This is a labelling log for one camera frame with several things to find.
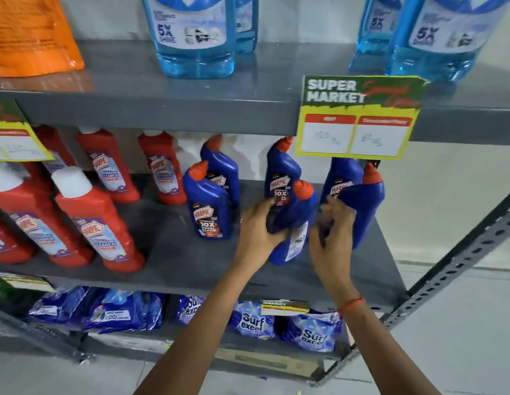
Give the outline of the person's left forearm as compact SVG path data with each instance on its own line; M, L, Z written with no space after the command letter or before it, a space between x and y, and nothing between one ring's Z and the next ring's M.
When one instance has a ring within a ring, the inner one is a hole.
M133 395L199 395L238 297L265 259L237 257Z

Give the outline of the orange plastic pouch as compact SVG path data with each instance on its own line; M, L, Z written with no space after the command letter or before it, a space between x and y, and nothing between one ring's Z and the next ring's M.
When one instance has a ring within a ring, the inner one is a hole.
M60 0L0 0L0 77L84 67Z

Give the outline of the orange wrist thread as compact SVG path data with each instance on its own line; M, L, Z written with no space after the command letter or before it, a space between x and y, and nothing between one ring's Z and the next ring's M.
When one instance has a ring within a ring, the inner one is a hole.
M366 304L366 300L363 297L350 300L350 301L346 302L344 305L342 305L341 307L338 307L337 313L341 317L343 317L346 313L354 310L358 305L363 305L363 304Z

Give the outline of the grey metal shelf rack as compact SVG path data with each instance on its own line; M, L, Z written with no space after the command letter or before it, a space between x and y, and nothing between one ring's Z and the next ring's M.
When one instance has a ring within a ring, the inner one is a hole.
M86 54L87 69L62 72L42 77L12 79L12 88L0 85L0 101L14 100L30 123L47 123L51 126L80 125L104 128L147 128L181 129L182 132L210 132L244 135L295 134L299 111L302 78L312 72L339 74L346 72L353 59L353 44L301 44L262 43L254 54L241 54L236 62L235 73L217 80L174 79L165 76L155 57L146 55L153 46L136 40L80 40L80 50ZM66 89L72 79L89 79L93 90L84 92ZM510 89L504 84L496 88L496 96L477 99L474 90L463 87L455 90L432 89L430 98L425 96L423 122L416 123L410 140L475 145L510 145ZM134 234L139 234L140 245L153 245L152 223L160 224L160 218L186 218L187 211L169 210L154 206L152 201L140 201L138 205L123 206L126 222L131 223ZM372 295L372 309L385 314L380 319L389 329L394 328L414 313L424 303L436 296L462 273L494 251L510 238L510 193L493 211L473 228L435 267L432 267L410 290L402 284L380 226L374 222L370 235L365 238L364 251L357 251L352 261L357 261L355 279L365 295ZM125 279L123 274L104 273L95 265L96 274L82 269L72 270L52 265L45 256L38 255L33 262L21 265L20 274L45 277L49 281L64 283L74 280L90 286L123 285L131 288L141 285L145 291L182 292L208 289L212 285L211 273L200 275L175 287L155 277L160 273L160 245L156 244L149 253L152 267ZM313 292L319 302L328 302L326 294L317 281L306 282L305 263L302 257L300 267L286 268L291 277L284 277L283 287L277 284L275 268L262 271L263 284L251 284L242 295L256 297L291 297ZM1 345L0 351L25 352L38 349L56 357L81 363L89 360L98 350L100 341L81 343L77 335L67 337L42 325L30 325L15 315L0 309L0 328L14 338L8 345ZM263 365L241 365L236 361L217 361L212 370L247 374L254 377L275 377L296 379L319 387L333 378L336 373L359 353L352 346L351 351L341 353L328 371L321 367L306 378L295 373L278 372Z

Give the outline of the blue red-capped toilet cleaner bottle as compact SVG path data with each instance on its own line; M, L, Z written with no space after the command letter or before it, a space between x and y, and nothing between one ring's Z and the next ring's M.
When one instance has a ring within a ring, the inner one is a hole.
M385 198L381 174L370 162L361 167L355 159L333 157L321 192L320 205L327 202L328 196L340 199L356 212L352 249L357 249Z
M284 265L299 256L317 211L318 196L312 184L297 180L292 186L292 194L293 198L275 212L270 221L269 232L289 232L288 237L269 256L269 261L274 265Z

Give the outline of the small yellow shelf price tag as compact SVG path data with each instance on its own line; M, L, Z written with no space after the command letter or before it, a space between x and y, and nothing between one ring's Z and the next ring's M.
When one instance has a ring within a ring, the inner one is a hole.
M264 316L291 317L309 313L310 302L290 300L263 300L261 301L260 313Z
M16 273L0 272L0 278L17 289L56 293L54 286L46 279Z

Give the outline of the blue liquid cleaner bottle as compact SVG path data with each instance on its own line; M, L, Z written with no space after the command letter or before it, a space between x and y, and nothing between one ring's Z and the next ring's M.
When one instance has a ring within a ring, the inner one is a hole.
M258 41L259 0L234 0L236 53L252 53Z
M383 75L388 48L405 0L366 0L351 75Z
M405 0L385 74L456 83L473 68L510 0Z
M142 4L166 76L232 75L237 43L234 0L142 0Z

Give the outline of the person's right hand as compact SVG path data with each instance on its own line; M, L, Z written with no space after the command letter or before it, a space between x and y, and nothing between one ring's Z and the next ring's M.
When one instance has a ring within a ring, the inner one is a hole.
M313 269L335 307L360 298L351 280L352 229L355 211L341 200L328 196L321 206L323 217L333 222L324 239L326 253L310 253Z

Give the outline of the row of blue cleaner bottles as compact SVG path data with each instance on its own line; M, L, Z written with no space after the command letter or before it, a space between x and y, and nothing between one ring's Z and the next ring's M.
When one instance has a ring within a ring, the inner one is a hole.
M268 154L265 195L277 198L277 209L296 201L291 194L299 181L301 168L288 155L293 138L288 136L274 143ZM239 167L220 151L222 136L208 139L200 150L201 161L191 166L183 176L189 210L198 233L209 238L222 238L220 226L223 219L225 237L231 233L233 211L240 202ZM363 183L364 170L355 159L333 157L323 185L320 203L328 195L339 198L346 188Z

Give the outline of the row of red cleaner bottles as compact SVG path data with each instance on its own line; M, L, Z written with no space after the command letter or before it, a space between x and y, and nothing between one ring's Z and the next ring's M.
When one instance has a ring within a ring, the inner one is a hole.
M139 201L141 195L117 140L113 133L95 127L80 127L76 139L105 190L95 187L79 167L63 167L51 176L58 189L55 200L107 268L123 273L139 271L145 257L136 247L114 203L132 204ZM159 202L168 206L186 204L174 136L165 131L145 129L138 136L138 143L156 185Z

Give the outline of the person's left hand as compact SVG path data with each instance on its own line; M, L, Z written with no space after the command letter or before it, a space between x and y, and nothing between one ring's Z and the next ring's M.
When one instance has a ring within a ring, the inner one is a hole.
M233 263L251 275L257 272L268 260L271 252L290 236L289 229L276 233L268 232L268 216L252 216L253 206L241 213L240 236Z

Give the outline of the person's right forearm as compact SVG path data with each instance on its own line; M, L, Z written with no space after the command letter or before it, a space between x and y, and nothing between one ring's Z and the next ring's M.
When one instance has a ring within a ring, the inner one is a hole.
M343 318L381 395L441 395L367 304Z

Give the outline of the green yellow price sign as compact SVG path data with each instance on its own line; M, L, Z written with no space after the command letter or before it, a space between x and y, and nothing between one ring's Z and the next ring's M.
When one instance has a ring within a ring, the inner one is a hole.
M54 156L14 100L0 99L0 162L46 162Z
M429 85L419 76L304 76L296 154L400 159Z

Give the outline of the blue detergent packet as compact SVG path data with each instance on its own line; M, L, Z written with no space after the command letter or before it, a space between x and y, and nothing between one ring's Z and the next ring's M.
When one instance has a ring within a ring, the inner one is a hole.
M227 327L242 336L268 340L275 336L275 318L262 314L262 304L255 301L237 301Z
M28 321L64 325L79 311L92 292L89 286L62 286L47 292L26 314Z
M180 295L176 322L180 325L188 325L205 299L206 297Z
M166 298L157 292L101 290L86 309L82 329L100 334L159 329Z
M330 353L335 351L342 325L338 312L298 314L286 319L279 339L306 351Z

